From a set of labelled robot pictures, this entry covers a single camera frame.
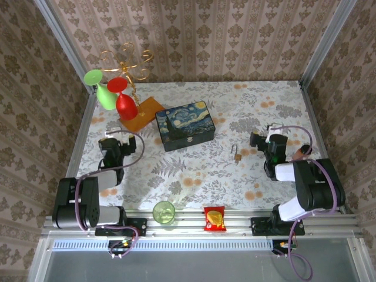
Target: wallpaper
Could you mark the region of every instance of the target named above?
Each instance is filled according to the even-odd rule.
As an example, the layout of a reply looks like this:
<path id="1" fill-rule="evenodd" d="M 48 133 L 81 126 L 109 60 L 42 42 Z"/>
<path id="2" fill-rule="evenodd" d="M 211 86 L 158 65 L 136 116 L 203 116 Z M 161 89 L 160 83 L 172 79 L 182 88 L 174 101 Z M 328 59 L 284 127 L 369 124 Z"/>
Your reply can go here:
<path id="1" fill-rule="evenodd" d="M 308 93 L 376 266 L 376 1 L 358 0 Z"/>
<path id="2" fill-rule="evenodd" d="M 149 82 L 299 80 L 339 0 L 51 0 L 87 70 L 132 42 Z"/>
<path id="3" fill-rule="evenodd" d="M 88 95 L 32 1 L 0 1 L 0 281 L 26 281 Z"/>

